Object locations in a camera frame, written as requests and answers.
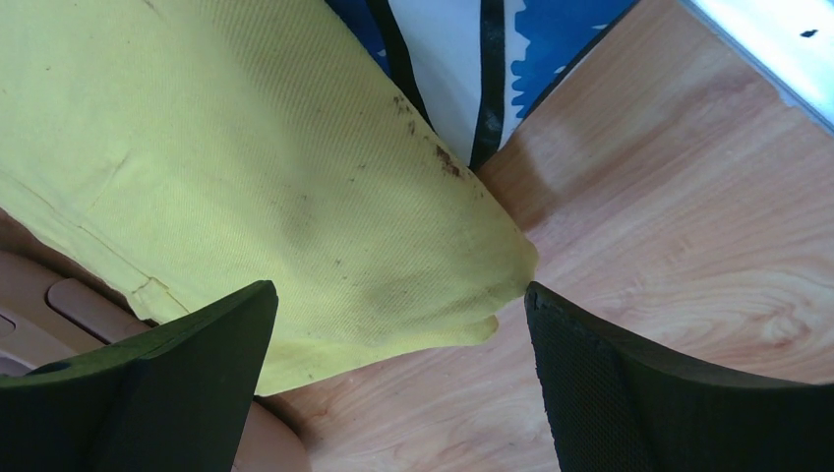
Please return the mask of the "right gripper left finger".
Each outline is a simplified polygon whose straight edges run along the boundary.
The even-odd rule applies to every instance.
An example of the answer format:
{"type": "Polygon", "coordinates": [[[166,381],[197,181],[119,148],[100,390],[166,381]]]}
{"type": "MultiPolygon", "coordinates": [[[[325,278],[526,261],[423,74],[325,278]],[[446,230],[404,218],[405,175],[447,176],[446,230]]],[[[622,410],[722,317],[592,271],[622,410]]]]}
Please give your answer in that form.
{"type": "Polygon", "coordinates": [[[1,381],[5,471],[228,471],[278,307],[254,282],[196,312],[1,381]]]}

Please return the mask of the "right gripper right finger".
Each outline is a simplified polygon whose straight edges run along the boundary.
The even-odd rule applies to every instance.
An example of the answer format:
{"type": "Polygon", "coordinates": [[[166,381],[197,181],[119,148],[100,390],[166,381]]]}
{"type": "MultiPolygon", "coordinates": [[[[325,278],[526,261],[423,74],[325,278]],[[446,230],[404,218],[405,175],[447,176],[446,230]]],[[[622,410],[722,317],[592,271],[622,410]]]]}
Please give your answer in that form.
{"type": "Polygon", "coordinates": [[[833,387],[712,364],[533,282],[524,308],[564,471],[829,471],[833,387]]]}

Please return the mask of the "yellow garment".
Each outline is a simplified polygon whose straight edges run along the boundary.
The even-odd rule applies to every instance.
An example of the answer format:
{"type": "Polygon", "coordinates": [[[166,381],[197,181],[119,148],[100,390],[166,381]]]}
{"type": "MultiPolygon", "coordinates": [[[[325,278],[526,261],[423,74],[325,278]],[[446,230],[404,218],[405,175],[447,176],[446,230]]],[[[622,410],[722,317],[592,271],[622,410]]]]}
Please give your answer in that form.
{"type": "Polygon", "coordinates": [[[323,1],[5,1],[1,207],[165,324],[256,280],[269,396],[473,345],[535,247],[323,1]]]}

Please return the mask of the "white blue print shirt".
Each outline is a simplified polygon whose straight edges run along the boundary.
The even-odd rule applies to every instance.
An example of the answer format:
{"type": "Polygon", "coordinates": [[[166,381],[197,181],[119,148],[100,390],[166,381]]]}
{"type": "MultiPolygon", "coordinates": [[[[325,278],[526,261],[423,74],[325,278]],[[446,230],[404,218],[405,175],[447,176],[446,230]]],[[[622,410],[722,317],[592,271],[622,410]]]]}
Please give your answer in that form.
{"type": "Polygon", "coordinates": [[[436,134],[477,170],[631,0],[328,0],[436,134]]]}

